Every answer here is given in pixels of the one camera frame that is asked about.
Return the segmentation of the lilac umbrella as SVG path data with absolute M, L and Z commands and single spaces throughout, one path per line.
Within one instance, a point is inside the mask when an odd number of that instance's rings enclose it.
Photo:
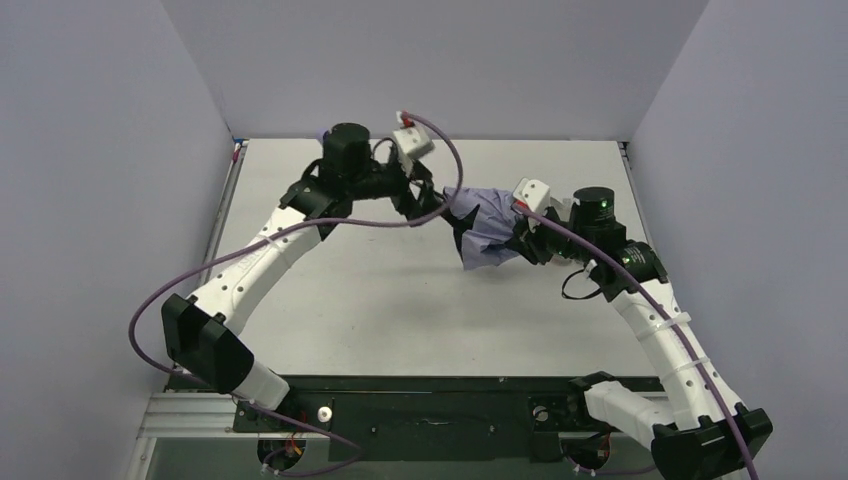
M 443 195 L 452 201 L 443 218 L 452 227 L 465 271 L 500 266 L 519 256 L 507 246 L 519 220 L 512 191 L 445 187 Z

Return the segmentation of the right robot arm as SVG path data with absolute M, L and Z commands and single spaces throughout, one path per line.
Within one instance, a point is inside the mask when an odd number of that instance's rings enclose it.
M 597 373 L 578 388 L 579 411 L 648 449 L 665 479 L 758 478 L 754 458 L 771 420 L 747 407 L 708 357 L 659 256 L 618 221 L 614 191 L 585 187 L 559 201 L 547 184 L 524 178 L 512 208 L 521 217 L 513 244 L 535 264 L 562 258 L 580 265 L 631 329 L 668 402 L 658 406 Z

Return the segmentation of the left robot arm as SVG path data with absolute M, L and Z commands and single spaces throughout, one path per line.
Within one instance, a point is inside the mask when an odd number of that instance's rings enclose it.
M 431 173 L 421 158 L 434 147 L 424 127 L 401 119 L 389 158 L 374 158 L 367 128 L 341 123 L 325 132 L 322 154 L 281 197 L 251 243 L 188 297 L 171 295 L 162 305 L 168 356 L 223 394 L 277 409 L 289 384 L 255 358 L 240 334 L 256 307 L 282 276 L 325 240 L 335 219 L 348 218 L 357 201 L 388 198 L 408 220 L 435 211 Z

